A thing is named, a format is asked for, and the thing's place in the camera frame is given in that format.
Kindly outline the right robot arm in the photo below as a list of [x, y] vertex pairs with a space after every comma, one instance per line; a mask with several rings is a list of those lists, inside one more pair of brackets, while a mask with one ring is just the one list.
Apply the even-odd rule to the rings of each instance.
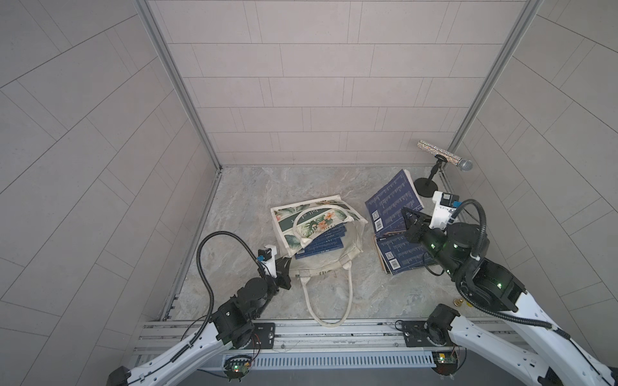
[[526, 385], [615, 385], [616, 368], [582, 348], [556, 323], [525, 285], [486, 257], [487, 217], [474, 199], [439, 193], [432, 215], [402, 209], [406, 238], [421, 244], [472, 307], [498, 318], [528, 344], [518, 347], [487, 332], [460, 312], [438, 305], [425, 323], [429, 341], [463, 347]]

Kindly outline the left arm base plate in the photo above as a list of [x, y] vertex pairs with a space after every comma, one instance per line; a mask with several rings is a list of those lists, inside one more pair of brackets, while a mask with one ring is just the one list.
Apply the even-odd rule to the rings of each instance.
[[275, 344], [275, 323], [255, 323], [250, 334], [246, 334], [239, 343], [233, 345], [235, 350], [272, 349]]

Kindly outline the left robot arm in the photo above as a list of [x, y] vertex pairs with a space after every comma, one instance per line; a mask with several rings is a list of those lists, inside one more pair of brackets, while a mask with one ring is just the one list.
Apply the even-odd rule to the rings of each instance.
[[[248, 252], [257, 265], [257, 278], [251, 278], [228, 301], [214, 308], [214, 291], [201, 260], [208, 241], [228, 236]], [[238, 235], [216, 231], [207, 235], [196, 250], [196, 267], [209, 296], [203, 324], [178, 344], [145, 364], [129, 369], [121, 366], [109, 374], [108, 385], [177, 385], [195, 373], [210, 358], [230, 348], [243, 349], [254, 337], [254, 321], [261, 317], [272, 298], [281, 289], [291, 289], [291, 259], [276, 257], [276, 248], [266, 246], [254, 253]]]

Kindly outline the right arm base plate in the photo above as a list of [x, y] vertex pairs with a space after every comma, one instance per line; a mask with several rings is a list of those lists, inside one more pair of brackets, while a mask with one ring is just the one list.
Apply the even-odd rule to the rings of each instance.
[[453, 345], [447, 331], [435, 323], [398, 320], [394, 326], [403, 334], [407, 347], [451, 347]]

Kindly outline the floral canvas tote bag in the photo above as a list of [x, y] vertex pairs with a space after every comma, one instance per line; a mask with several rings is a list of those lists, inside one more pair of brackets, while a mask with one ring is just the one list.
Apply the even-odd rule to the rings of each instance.
[[[290, 276], [299, 279], [310, 315], [323, 327], [341, 326], [352, 310], [352, 262], [362, 253], [368, 220], [339, 195], [272, 207], [270, 215], [284, 256], [291, 259]], [[348, 304], [338, 321], [328, 322], [314, 312], [307, 284], [337, 270], [347, 273]]]

